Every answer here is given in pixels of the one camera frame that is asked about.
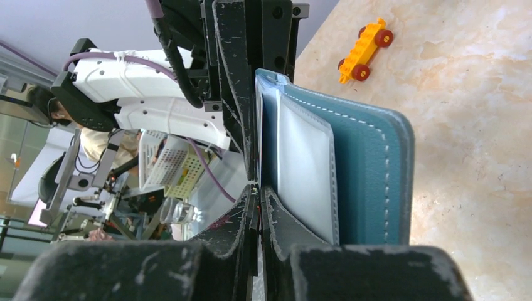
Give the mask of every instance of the toy car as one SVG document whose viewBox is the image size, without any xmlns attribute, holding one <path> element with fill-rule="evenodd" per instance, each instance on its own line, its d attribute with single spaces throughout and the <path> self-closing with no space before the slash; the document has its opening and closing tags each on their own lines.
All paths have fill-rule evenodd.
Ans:
<svg viewBox="0 0 532 301">
<path fill-rule="evenodd" d="M 388 47 L 393 41 L 393 33 L 386 29 L 386 21 L 377 18 L 377 23 L 368 23 L 358 33 L 358 41 L 349 52 L 348 57 L 338 63 L 342 74 L 338 80 L 347 83 L 349 80 L 364 81 L 370 75 L 368 63 L 379 47 Z"/>
</svg>

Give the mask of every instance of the plastic basket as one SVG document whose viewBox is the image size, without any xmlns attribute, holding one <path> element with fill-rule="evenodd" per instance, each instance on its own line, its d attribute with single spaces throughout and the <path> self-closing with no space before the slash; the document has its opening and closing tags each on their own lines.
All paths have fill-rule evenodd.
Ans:
<svg viewBox="0 0 532 301">
<path fill-rule="evenodd" d="M 203 154 L 205 162 L 209 163 L 207 153 Z M 167 185 L 164 187 L 164 196 L 171 196 L 178 199 L 186 199 L 190 192 L 196 186 L 205 168 L 201 165 L 199 157 L 196 155 L 192 146 L 189 146 L 188 156 L 183 163 L 183 169 L 179 175 L 176 185 Z"/>
<path fill-rule="evenodd" d="M 161 142 L 166 143 L 156 161 L 153 160 Z M 186 140 L 154 130 L 142 133 L 139 143 L 139 186 L 141 190 L 154 186 L 173 186 L 183 173 L 189 144 Z"/>
</svg>

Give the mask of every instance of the marble table surface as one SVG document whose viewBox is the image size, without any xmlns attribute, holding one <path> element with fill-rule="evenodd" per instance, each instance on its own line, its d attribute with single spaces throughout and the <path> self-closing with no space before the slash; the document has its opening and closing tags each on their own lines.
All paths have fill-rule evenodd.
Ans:
<svg viewBox="0 0 532 301">
<path fill-rule="evenodd" d="M 377 17 L 394 42 L 367 81 L 338 83 L 338 61 Z M 531 78 L 532 1 L 340 0 L 295 84 L 406 115 L 411 244 L 447 251 L 475 300 L 520 301 L 532 296 Z"/>
</svg>

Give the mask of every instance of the teal leather wallet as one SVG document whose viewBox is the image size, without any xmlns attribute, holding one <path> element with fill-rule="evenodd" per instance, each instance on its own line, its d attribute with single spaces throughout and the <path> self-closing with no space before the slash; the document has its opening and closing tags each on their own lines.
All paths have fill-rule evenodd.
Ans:
<svg viewBox="0 0 532 301">
<path fill-rule="evenodd" d="M 408 244 L 414 164 L 408 120 L 396 111 L 295 86 L 271 71 L 257 70 L 257 78 L 331 125 L 340 243 Z"/>
</svg>

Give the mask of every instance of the black hair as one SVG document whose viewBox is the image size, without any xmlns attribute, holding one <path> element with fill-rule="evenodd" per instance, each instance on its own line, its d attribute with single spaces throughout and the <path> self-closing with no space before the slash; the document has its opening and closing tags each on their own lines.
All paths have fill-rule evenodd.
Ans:
<svg viewBox="0 0 532 301">
<path fill-rule="evenodd" d="M 71 123 L 67 119 L 53 119 L 52 113 L 60 111 L 59 100 L 55 98 L 55 95 L 47 88 L 41 86 L 33 86 L 28 89 L 26 94 L 26 101 L 39 108 L 50 120 L 50 123 L 57 122 L 60 125 L 67 126 Z"/>
</svg>

